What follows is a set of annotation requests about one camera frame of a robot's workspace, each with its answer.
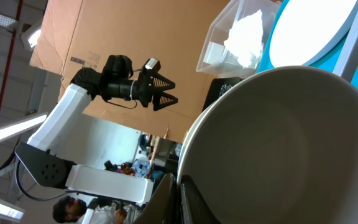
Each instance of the white bowl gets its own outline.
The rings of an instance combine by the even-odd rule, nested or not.
[[[180,156],[222,223],[358,223],[358,91],[311,67],[229,90],[194,123]]]

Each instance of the robotic arm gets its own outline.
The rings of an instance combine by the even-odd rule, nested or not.
[[[57,146],[74,127],[82,111],[98,95],[107,103],[111,98],[139,100],[143,107],[152,102],[154,111],[177,103],[177,98],[163,92],[173,89],[175,83],[158,74],[160,67],[157,59],[149,59],[141,68],[138,80],[130,80],[132,62],[122,55],[111,55],[102,73],[82,68],[43,125],[27,143],[17,145],[16,156],[34,180],[44,187],[147,203],[153,188],[149,179],[75,164],[56,157],[56,153]]]

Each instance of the black hair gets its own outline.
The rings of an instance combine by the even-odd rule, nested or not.
[[[66,220],[66,205],[70,200],[70,196],[63,197],[53,206],[52,217],[57,223],[77,222],[77,219]]]

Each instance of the ceiling light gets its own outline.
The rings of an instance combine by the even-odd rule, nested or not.
[[[36,126],[41,125],[47,119],[47,114],[36,114],[27,116],[24,119],[14,121],[10,124],[0,126],[0,142],[5,141],[11,137],[17,136],[26,132]]]
[[[42,19],[33,24],[29,29],[20,35],[24,48],[33,51],[38,43],[38,38],[41,35]]]
[[[0,199],[0,218],[19,223],[24,215],[24,209]]]

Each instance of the fluorescent light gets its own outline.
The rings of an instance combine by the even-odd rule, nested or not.
[[[47,119],[47,114],[37,114],[15,121],[11,124],[0,126],[0,142],[14,137],[36,126],[41,125]]]
[[[274,67],[310,65],[326,55],[349,31],[358,0],[291,0],[272,34]]]
[[[35,31],[35,33],[33,33],[30,38],[29,38],[29,44],[30,47],[34,47],[35,45],[37,45],[38,42],[38,38],[41,36],[41,29]]]
[[[0,199],[0,218],[19,223],[24,215],[24,209]]]
[[[33,51],[41,35],[42,19],[33,24],[29,29],[20,35],[23,46],[28,51]]]
[[[7,217],[15,218],[20,220],[23,216],[23,212],[20,212],[16,209],[9,208],[6,205],[0,204],[0,215],[5,215]]]

